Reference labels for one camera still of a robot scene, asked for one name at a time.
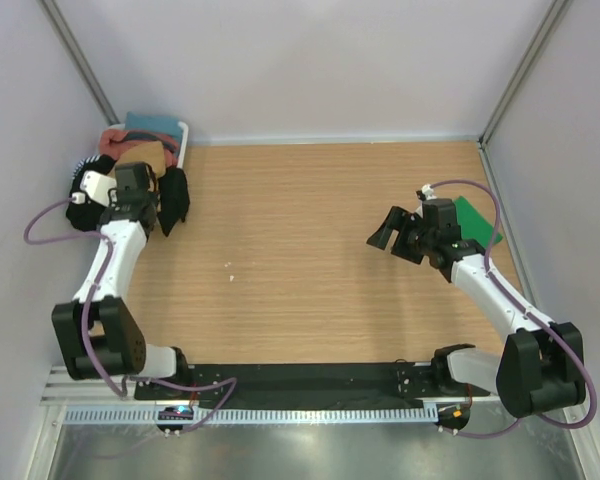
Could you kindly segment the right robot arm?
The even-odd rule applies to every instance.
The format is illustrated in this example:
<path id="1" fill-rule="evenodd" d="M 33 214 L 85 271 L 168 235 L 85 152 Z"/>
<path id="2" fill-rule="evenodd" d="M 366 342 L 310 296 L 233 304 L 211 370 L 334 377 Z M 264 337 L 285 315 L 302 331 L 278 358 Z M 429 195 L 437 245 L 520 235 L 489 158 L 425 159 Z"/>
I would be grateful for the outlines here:
<path id="1" fill-rule="evenodd" d="M 461 347 L 430 372 L 432 387 L 452 396 L 466 383 L 496 394 L 515 418 L 596 402 L 584 368 L 583 339 L 570 322 L 534 308 L 462 233 L 448 198 L 422 201 L 415 212 L 394 206 L 368 244 L 415 264 L 427 260 L 464 292 L 504 341 L 498 356 Z"/>

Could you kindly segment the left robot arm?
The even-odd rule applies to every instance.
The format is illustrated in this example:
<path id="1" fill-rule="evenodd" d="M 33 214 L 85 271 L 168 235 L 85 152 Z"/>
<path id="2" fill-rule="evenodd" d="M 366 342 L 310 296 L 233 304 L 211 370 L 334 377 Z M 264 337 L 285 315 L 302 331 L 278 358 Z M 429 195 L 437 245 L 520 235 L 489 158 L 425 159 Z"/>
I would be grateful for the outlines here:
<path id="1" fill-rule="evenodd" d="M 99 245 L 73 299 L 54 307 L 54 331 L 72 379 L 104 374 L 152 379 L 166 397 L 179 400 L 192 387 L 185 355 L 177 347 L 148 344 L 125 304 L 136 262 L 157 222 L 157 178 L 144 162 L 113 172 L 93 186 L 83 180 L 85 193 L 100 191 L 106 202 L 93 230 Z"/>

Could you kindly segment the green tank top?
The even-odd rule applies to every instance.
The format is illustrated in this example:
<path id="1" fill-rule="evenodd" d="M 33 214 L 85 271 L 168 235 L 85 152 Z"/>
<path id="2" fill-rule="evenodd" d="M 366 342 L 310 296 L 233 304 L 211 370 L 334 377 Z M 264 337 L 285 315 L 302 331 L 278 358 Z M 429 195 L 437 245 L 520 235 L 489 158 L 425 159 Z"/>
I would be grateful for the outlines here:
<path id="1" fill-rule="evenodd" d="M 462 238 L 476 240 L 482 248 L 486 249 L 493 233 L 493 225 L 465 197 L 457 197 L 454 205 Z"/>

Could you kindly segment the tan tank top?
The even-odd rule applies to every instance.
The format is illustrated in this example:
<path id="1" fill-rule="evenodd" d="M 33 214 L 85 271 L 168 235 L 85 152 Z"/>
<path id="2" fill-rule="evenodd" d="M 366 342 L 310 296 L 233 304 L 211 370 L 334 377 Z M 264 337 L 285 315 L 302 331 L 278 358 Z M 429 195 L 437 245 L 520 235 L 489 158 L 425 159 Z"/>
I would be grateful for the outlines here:
<path id="1" fill-rule="evenodd" d="M 166 172 L 164 148 L 161 142 L 144 142 L 132 147 L 121 155 L 118 165 L 144 163 L 142 171 L 146 174 L 145 185 L 154 193 L 160 191 L 159 179 Z"/>

